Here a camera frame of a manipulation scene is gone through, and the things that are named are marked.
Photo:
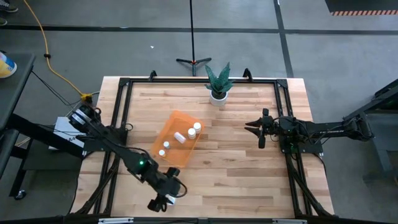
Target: potted plant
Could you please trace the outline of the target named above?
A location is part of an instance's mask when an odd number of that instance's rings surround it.
[[[210,91],[210,103],[215,106],[223,106],[228,97],[228,90],[232,88],[232,81],[229,78],[229,62],[221,73],[217,76],[214,75],[211,68],[206,65],[206,72],[209,76],[210,84],[206,84],[206,88]]]

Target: white flower pot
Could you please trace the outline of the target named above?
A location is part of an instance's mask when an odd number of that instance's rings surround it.
[[[224,98],[222,98],[222,99],[220,99],[220,100],[219,100],[219,99],[216,99],[216,98],[213,97],[213,95],[211,94],[211,91],[210,91],[210,103],[211,103],[212,105],[215,105],[215,106],[224,106],[224,104],[226,103],[227,97],[228,97],[228,92],[226,92]]]

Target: green succulent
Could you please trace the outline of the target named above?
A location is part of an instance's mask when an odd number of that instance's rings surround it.
[[[211,68],[206,65],[206,72],[209,76],[210,84],[205,84],[206,88],[212,91],[212,94],[217,99],[222,99],[225,93],[232,88],[232,81],[228,81],[229,78],[229,62],[221,73],[217,76],[214,75]]]

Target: cart wheel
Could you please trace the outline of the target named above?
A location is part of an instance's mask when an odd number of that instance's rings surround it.
[[[25,190],[20,190],[18,195],[14,197],[15,200],[22,200],[26,196]]]

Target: tripod base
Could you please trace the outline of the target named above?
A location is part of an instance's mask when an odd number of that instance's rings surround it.
[[[177,58],[176,61],[185,62],[185,63],[188,63],[188,64],[192,65],[192,76],[195,77],[197,75],[197,65],[200,62],[209,62],[209,61],[211,61],[211,58],[204,58],[204,59],[201,59],[201,60],[192,60],[192,61],[191,60],[184,60],[184,59]]]

